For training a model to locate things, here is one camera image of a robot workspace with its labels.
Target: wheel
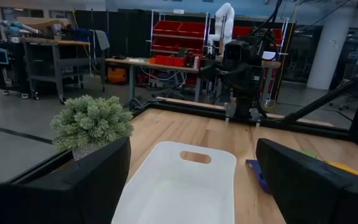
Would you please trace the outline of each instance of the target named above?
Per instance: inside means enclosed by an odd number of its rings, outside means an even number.
[[[22,93],[23,100],[28,99],[28,98],[29,98],[29,95],[27,93]]]
[[[61,103],[62,105],[65,105],[66,98],[65,98],[65,97],[63,97],[63,98],[59,99],[59,101],[60,101],[60,103]]]
[[[33,100],[39,100],[40,98],[38,98],[38,92],[36,92],[36,91],[33,91],[32,93],[31,93],[31,95],[32,95],[32,99]]]

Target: metal workbench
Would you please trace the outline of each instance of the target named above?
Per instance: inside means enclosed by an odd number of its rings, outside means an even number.
[[[38,100],[37,91],[35,89],[35,82],[36,81],[45,81],[45,82],[54,82],[56,83],[56,88],[59,95],[59,100],[62,104],[66,98],[63,94],[63,79],[68,77],[78,77],[79,83],[81,88],[83,88],[83,75],[90,74],[90,71],[86,72],[70,72],[70,73],[62,73],[63,67],[75,67],[75,66],[82,66],[82,65],[89,65],[90,59],[89,58],[60,58],[60,49],[59,47],[62,45],[85,45],[88,47],[89,43],[82,42],[82,41],[67,41],[67,40],[47,40],[47,39],[40,39],[40,38],[26,38],[21,39],[24,45],[25,50],[25,60],[27,62],[27,74],[30,83],[30,89],[32,93],[32,97],[35,100]],[[32,45],[43,45],[45,47],[51,47],[53,53],[53,67],[54,67],[54,74],[51,75],[40,75],[37,74],[34,68],[34,57],[32,52]],[[104,52],[102,51],[101,57],[96,58],[96,63],[100,63],[102,66],[100,68],[100,76],[101,76],[101,84],[102,84],[102,91],[105,91],[104,85],[106,84],[106,75],[105,75],[105,58]]]

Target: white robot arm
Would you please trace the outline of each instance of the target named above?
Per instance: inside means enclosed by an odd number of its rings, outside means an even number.
[[[224,17],[226,17],[226,23],[224,24],[224,30],[222,30]],[[208,35],[208,53],[212,53],[212,45],[214,41],[220,41],[223,31],[223,51],[224,46],[232,40],[234,25],[234,9],[229,3],[223,4],[215,13],[215,34]]]

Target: green object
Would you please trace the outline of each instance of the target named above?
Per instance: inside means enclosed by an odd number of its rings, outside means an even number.
[[[316,156],[314,153],[310,152],[310,151],[300,149],[299,152],[302,152],[303,154],[305,154],[305,155],[307,155],[307,156],[310,156],[310,157],[312,157],[312,158],[317,159],[317,156]]]
[[[88,95],[66,101],[66,109],[56,115],[50,126],[59,137],[53,140],[58,151],[96,144],[99,148],[134,130],[129,123],[132,113],[122,112],[119,98],[94,99]]]

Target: purple object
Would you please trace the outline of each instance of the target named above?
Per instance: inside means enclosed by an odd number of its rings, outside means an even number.
[[[249,167],[251,167],[254,171],[256,176],[258,177],[258,182],[260,185],[260,188],[266,193],[266,194],[272,194],[269,190],[269,187],[267,186],[266,180],[264,179],[264,176],[262,174],[262,171],[260,170],[259,162],[255,159],[247,159],[246,164],[248,164]]]

